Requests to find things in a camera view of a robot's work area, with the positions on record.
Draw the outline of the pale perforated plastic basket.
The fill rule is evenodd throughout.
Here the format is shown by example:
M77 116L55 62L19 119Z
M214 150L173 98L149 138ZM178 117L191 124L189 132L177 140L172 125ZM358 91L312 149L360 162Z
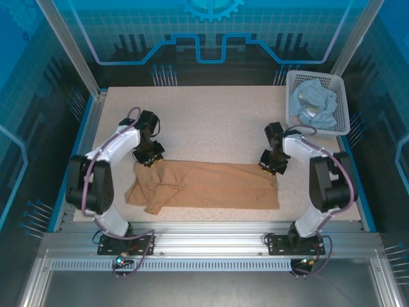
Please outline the pale perforated plastic basket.
M285 118L287 126L301 125L302 123L295 116L289 115L289 96L294 89L302 82L319 79L322 85L328 90L332 90L337 95L337 108L334 117L337 125L334 130L317 129L317 136L321 138L335 138L344 136L350 131L350 117L348 114L348 102L346 98L346 90L344 81L341 77L332 74L321 72L310 72L305 70L291 70L286 75L286 111Z

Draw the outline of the light blue t-shirt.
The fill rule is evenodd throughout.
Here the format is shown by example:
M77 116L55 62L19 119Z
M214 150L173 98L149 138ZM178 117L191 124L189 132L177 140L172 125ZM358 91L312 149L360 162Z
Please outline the light blue t-shirt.
M337 95L325 88L319 79L300 83L289 96L289 115L308 126L321 130L334 130Z

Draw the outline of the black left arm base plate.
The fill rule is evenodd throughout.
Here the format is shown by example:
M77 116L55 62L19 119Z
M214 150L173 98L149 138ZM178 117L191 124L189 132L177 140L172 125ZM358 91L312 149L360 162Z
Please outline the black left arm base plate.
M151 243L148 244L150 237L150 235L145 235L140 239L119 240L102 235L98 242L97 254L103 256L120 256L120 254L142 256L145 249L148 248L147 255L152 255L155 239L152 239Z

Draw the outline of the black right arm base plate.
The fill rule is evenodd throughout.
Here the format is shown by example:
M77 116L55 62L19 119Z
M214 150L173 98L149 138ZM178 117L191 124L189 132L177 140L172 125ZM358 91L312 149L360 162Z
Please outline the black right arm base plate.
M264 243L270 256L321 256L326 253L323 239L317 236L290 239L288 235L268 233L264 237Z

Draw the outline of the aluminium lower frame bar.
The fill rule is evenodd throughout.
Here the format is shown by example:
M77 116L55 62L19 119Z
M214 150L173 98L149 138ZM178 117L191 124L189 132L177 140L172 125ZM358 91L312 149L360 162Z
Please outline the aluminium lower frame bar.
M374 251L370 264L373 272L375 288L378 291L378 301L381 307L405 307L405 299L399 291L399 286L390 268L386 256Z
M43 306L52 262L47 249L36 257L18 307Z

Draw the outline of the aluminium frame post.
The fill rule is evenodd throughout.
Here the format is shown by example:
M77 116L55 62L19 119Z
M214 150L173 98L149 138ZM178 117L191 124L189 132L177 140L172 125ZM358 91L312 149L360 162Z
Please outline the aluminium frame post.
M342 76L385 0L368 0L330 74Z
M35 0L44 14L47 22L57 36L61 46L76 69L79 77L83 81L91 96L96 100L106 98L107 90L101 90L92 71L89 68L75 38L64 18L54 3L54 0Z

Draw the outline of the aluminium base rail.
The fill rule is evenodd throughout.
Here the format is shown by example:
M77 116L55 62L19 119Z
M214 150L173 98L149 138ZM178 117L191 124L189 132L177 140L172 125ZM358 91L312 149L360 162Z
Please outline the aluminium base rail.
M285 235L289 222L181 222L133 223L134 233L154 230L155 258L267 258L264 236ZM365 232L358 221L330 221L322 234L332 240L334 258L384 256L378 233ZM62 230L46 233L39 258L95 258L90 222L65 223Z

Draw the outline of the orange t-shirt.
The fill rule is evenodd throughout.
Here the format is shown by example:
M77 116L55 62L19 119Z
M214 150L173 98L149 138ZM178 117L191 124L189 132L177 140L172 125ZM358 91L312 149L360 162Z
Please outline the orange t-shirt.
M164 207L279 209L276 177L256 164L161 161L151 167L135 164L134 171L125 201L148 214Z

